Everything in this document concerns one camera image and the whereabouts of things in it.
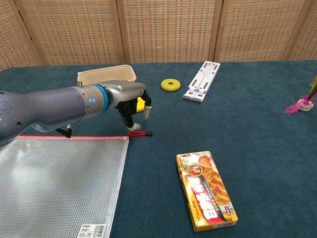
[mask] robotic arm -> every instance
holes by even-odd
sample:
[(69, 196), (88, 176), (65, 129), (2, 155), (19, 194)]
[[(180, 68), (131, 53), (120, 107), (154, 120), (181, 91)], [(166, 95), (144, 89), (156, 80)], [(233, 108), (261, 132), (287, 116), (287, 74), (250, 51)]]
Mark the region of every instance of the robotic arm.
[(56, 130), (71, 137), (74, 123), (117, 108), (129, 130), (140, 125), (133, 122), (137, 99), (145, 101), (144, 119), (152, 108), (146, 86), (139, 82), (112, 80), (79, 87), (54, 89), (28, 94), (0, 92), (0, 146), (11, 142), (32, 126), (42, 132)]

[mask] yellow object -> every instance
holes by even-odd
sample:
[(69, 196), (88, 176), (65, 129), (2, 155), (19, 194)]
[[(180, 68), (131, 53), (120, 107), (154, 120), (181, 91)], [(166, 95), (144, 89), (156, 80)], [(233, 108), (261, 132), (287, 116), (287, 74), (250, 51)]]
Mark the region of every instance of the yellow object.
[(144, 111), (145, 101), (143, 101), (142, 98), (138, 98), (138, 104), (137, 104), (137, 113)]
[(167, 92), (175, 92), (180, 89), (180, 82), (173, 78), (168, 78), (162, 81), (161, 88)]
[(176, 156), (194, 231), (234, 226), (238, 217), (210, 151)]

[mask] wicker screen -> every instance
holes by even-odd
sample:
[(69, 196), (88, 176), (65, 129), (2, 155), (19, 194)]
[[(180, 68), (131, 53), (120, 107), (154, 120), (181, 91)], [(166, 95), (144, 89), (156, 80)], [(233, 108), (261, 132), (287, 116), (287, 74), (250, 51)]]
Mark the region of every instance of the wicker screen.
[(50, 65), (119, 62), (110, 2), (19, 0)]
[(7, 0), (0, 0), (0, 70), (37, 62)]
[(298, 37), (291, 60), (317, 60), (317, 1)]
[(215, 0), (118, 1), (127, 62), (207, 60)]
[(214, 60), (280, 60), (304, 1), (225, 0)]

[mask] yellow weight plate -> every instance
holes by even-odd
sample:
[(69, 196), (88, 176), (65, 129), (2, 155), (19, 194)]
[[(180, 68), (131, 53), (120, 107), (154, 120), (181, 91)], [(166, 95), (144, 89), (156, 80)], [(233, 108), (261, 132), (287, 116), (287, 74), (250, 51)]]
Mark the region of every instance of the yellow weight plate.
[(142, 98), (138, 97), (138, 104), (137, 104), (137, 113), (144, 110), (145, 102)]
[(168, 78), (162, 81), (160, 87), (167, 92), (175, 92), (180, 89), (180, 82), (173, 78)]

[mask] snack box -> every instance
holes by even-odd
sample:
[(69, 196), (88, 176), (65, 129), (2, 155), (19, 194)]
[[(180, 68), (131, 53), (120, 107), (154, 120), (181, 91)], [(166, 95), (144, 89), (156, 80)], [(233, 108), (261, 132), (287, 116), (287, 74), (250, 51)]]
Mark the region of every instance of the snack box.
[(233, 226), (238, 217), (210, 151), (176, 156), (194, 231)]

